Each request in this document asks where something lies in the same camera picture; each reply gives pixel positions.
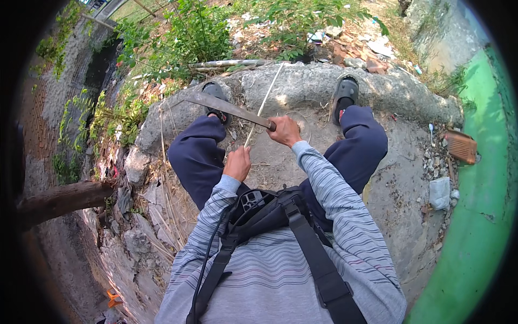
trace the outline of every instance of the foot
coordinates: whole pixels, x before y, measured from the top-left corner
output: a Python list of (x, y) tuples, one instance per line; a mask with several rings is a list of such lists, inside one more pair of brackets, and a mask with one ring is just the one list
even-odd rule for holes
[[(213, 95), (216, 98), (219, 98), (221, 100), (228, 101), (227, 97), (223, 93), (223, 90), (221, 90), (221, 86), (215, 82), (209, 82), (206, 85), (204, 85), (202, 92)], [(221, 121), (221, 123), (223, 124), (223, 126), (225, 126), (225, 127), (227, 127), (232, 120), (232, 118), (229, 114), (227, 114), (226, 112), (219, 111), (214, 108), (205, 107), (205, 113), (207, 114), (208, 117), (211, 117), (211, 116), (218, 117), (219, 120)]]
[(331, 101), (333, 103), (333, 124), (340, 125), (345, 109), (358, 101), (358, 82), (351, 76), (341, 77)]

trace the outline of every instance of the navy pants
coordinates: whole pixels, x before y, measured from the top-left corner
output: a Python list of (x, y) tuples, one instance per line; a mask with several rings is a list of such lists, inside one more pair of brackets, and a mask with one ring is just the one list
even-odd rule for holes
[[(332, 144), (324, 157), (360, 194), (387, 153), (387, 136), (372, 117), (370, 107), (347, 107), (341, 118), (341, 128), (345, 139)], [(225, 128), (217, 117), (200, 116), (175, 138), (167, 150), (173, 170), (200, 210), (223, 174), (225, 150), (217, 144), (225, 135)], [(325, 211), (316, 200), (309, 179), (302, 181), (300, 187), (316, 221), (325, 232), (331, 232), (333, 222), (325, 218)], [(243, 183), (237, 194), (249, 189)]]

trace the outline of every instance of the striped shirt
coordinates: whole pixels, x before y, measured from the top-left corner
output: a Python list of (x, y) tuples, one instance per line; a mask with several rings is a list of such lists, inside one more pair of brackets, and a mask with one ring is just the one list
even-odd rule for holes
[[(407, 302), (383, 236), (360, 197), (338, 170), (306, 141), (292, 147), (316, 199), (334, 222), (333, 248), (324, 246), (368, 323), (401, 323)], [(219, 250), (209, 242), (223, 209), (234, 203), (240, 182), (223, 175), (198, 215), (198, 223), (172, 264), (171, 280), (155, 323), (184, 323), (208, 244), (208, 270)], [(206, 323), (333, 323), (322, 308), (302, 250), (289, 228), (238, 246), (200, 321)]]

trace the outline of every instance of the shirt sleeve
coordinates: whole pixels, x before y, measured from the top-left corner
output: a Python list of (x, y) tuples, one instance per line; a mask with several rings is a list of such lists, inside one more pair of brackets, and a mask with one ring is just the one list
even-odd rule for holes
[(171, 268), (170, 284), (177, 284), (181, 278), (188, 277), (201, 266), (205, 259), (207, 247), (211, 244), (209, 258), (218, 252), (218, 234), (223, 234), (223, 223), (220, 225), (214, 240), (210, 237), (225, 209), (235, 202), (236, 192), (241, 182), (222, 175), (220, 182), (212, 189), (212, 195), (205, 203), (205, 207), (198, 214), (198, 222), (187, 239), (187, 244), (179, 251)]
[(338, 170), (306, 141), (293, 145), (298, 165), (306, 172), (316, 200), (333, 221), (333, 249), (348, 265), (371, 281), (399, 281), (383, 235), (359, 195)]

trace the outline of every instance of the black sock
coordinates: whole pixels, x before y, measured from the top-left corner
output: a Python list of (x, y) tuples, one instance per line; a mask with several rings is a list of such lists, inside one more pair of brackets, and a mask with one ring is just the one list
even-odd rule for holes
[(353, 100), (351, 98), (342, 97), (338, 99), (338, 111), (344, 110), (349, 106), (352, 106), (354, 104)]

